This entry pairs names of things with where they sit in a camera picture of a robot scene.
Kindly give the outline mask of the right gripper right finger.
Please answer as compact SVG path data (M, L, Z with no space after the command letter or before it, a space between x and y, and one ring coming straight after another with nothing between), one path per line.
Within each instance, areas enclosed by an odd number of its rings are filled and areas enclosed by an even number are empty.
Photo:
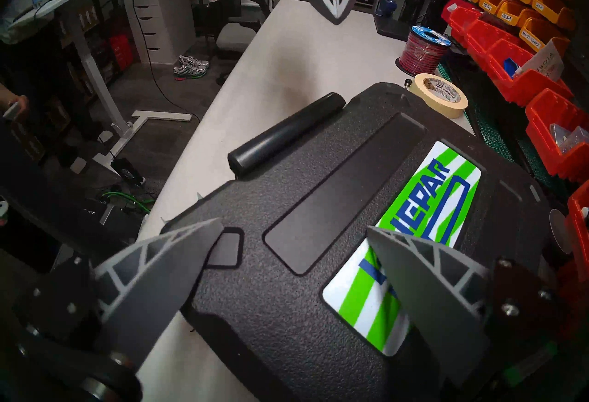
M429 239L375 226L366 237L442 372L463 386L491 343L484 332L489 269Z

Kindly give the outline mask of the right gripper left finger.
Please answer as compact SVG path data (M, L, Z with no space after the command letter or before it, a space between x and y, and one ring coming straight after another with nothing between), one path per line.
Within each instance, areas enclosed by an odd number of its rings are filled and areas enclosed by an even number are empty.
M101 329L97 351L140 368L186 302L224 230L213 218L136 242L94 268Z

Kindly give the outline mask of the person's bare hand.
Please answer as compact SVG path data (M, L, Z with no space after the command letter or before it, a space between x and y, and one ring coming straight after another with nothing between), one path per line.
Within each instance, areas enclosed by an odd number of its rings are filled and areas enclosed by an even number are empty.
M29 100L24 95L16 95L7 89L2 83L1 87L1 113L9 121L17 121L26 118L29 113Z

